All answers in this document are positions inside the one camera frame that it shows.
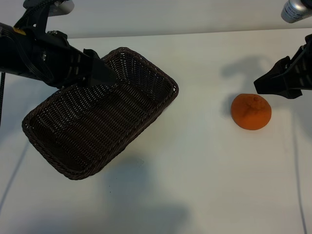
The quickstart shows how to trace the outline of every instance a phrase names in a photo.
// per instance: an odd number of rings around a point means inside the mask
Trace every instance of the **robotic arm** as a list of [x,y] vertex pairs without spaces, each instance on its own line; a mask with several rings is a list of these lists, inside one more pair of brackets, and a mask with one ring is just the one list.
[[23,6],[26,12],[14,27],[0,23],[1,72],[57,88],[115,83],[115,72],[95,51],[75,49],[62,32],[45,32],[48,17],[70,13],[72,0],[26,0]]

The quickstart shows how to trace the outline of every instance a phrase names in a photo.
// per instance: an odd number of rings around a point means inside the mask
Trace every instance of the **black cable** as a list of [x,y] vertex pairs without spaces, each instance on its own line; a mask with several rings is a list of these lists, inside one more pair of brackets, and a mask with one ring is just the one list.
[[1,73],[1,81],[0,81],[0,126],[1,126],[1,115],[2,115],[2,103],[3,103],[3,93],[4,93],[4,81],[5,81],[5,73]]
[[19,21],[14,25],[15,28],[20,28],[23,23],[32,16],[36,11],[40,10],[41,8],[45,7],[46,5],[51,5],[59,0],[45,0],[40,2],[37,6],[29,8],[26,10],[24,15],[19,19]]

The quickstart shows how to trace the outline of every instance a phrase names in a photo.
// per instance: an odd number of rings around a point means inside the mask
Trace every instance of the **white surface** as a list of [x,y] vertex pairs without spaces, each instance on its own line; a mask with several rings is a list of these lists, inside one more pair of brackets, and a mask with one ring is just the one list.
[[[70,181],[28,145],[0,214],[1,234],[302,234],[295,177],[312,232],[312,91],[265,96],[268,126],[240,129],[233,95],[294,55],[310,29],[73,39],[100,56],[138,51],[173,77],[180,93],[95,176]],[[25,147],[20,123],[54,89],[8,76],[0,129],[0,192]]]
[[[0,22],[14,25],[24,0],[2,0]],[[286,0],[74,0],[70,15],[53,17],[48,30],[70,38],[209,33],[312,27],[312,18],[288,24]]]

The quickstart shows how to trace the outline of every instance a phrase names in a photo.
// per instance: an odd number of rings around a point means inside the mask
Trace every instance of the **black bracket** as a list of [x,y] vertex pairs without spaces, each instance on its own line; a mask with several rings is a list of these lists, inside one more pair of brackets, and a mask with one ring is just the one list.
[[275,94],[288,99],[302,95],[301,90],[312,90],[312,35],[305,38],[292,59],[278,61],[264,76],[254,82],[258,94]]

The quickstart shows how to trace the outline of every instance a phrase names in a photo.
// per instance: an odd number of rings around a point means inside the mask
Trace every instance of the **yellow label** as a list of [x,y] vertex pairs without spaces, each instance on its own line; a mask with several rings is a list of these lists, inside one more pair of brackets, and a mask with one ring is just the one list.
[[26,35],[26,33],[23,31],[23,30],[21,30],[21,29],[18,29],[18,28],[13,28],[13,30],[14,30],[14,32],[16,32],[16,33],[19,33],[19,34],[22,34],[22,35]]

